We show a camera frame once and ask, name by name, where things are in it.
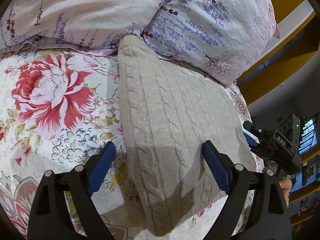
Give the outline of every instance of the screw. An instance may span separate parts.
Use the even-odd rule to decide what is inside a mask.
[[[44,173],[44,175],[45,175],[46,177],[50,177],[51,174],[52,174],[52,171],[50,171],[50,170],[47,170],[47,171]]]
[[[77,165],[75,167],[75,171],[79,172],[79,171],[82,171],[83,170],[83,165]]]
[[[274,173],[273,170],[268,169],[268,170],[267,170],[267,174],[268,174],[269,176],[273,176],[275,173]]]
[[[236,168],[237,171],[243,171],[243,169],[244,169],[243,165],[240,164],[240,163],[237,163],[237,164],[235,165],[235,168]]]

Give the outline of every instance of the lavender print pillowcase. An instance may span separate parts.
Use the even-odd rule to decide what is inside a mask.
[[[159,4],[160,0],[13,0],[0,19],[0,53],[28,42],[41,49],[67,47],[107,56],[122,36],[140,36]]]
[[[270,0],[166,0],[143,32],[157,53],[186,61],[238,92],[233,83],[276,30]]]

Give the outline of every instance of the finger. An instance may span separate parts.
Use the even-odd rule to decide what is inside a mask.
[[[287,206],[289,205],[289,195],[290,195],[290,190],[292,188],[292,182],[289,179],[282,179],[279,181],[280,187],[282,189],[282,194],[284,196],[284,199],[287,203]]]
[[[279,181],[281,189],[289,190],[292,188],[292,181],[289,179],[281,179]]]

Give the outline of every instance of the bedsheet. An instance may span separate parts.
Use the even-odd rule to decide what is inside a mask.
[[[186,63],[176,63],[181,71],[212,79]],[[23,236],[43,173],[70,171],[112,140],[116,158],[92,201],[116,240],[155,238],[146,229],[139,195],[127,171],[118,80],[116,55],[97,57],[27,45],[0,56],[0,204]],[[250,120],[242,95],[229,88],[224,91],[241,123]],[[255,160],[257,171],[262,171],[262,160]],[[252,196],[248,195],[246,206]],[[65,197],[76,231],[85,234],[70,193]],[[163,239],[203,239],[225,200],[184,221]]]

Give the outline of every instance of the wall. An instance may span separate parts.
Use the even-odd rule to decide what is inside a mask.
[[[259,128],[272,130],[278,127],[278,118],[283,117],[285,119],[289,114],[295,114],[297,117],[301,117],[301,112],[295,98],[289,98],[268,111],[259,113],[259,115],[253,117],[253,120]]]
[[[308,161],[308,167],[315,167],[316,166],[316,163],[319,163],[320,161],[320,156],[317,156],[317,158],[313,158],[312,160]],[[302,177],[301,177],[301,172],[297,173],[296,174],[296,179],[298,180],[296,185],[291,189],[291,192],[295,191],[295,190],[298,190],[301,188],[301,182],[302,182]],[[315,169],[315,174],[314,176],[312,176],[308,181],[307,181],[307,184],[310,184],[312,182],[314,182],[316,180],[316,169]],[[307,208],[311,208],[311,207],[314,207],[314,204],[315,204],[315,201],[316,201],[316,198],[320,197],[320,192],[315,192],[311,195],[308,196],[308,205],[307,205]],[[300,210],[300,204],[301,204],[301,201],[296,201],[296,202],[293,202],[292,203],[292,211],[290,212],[290,216],[293,216],[295,214],[298,214],[299,213],[299,210]]]
[[[320,67],[295,92],[295,100],[303,118],[308,118],[320,111]]]

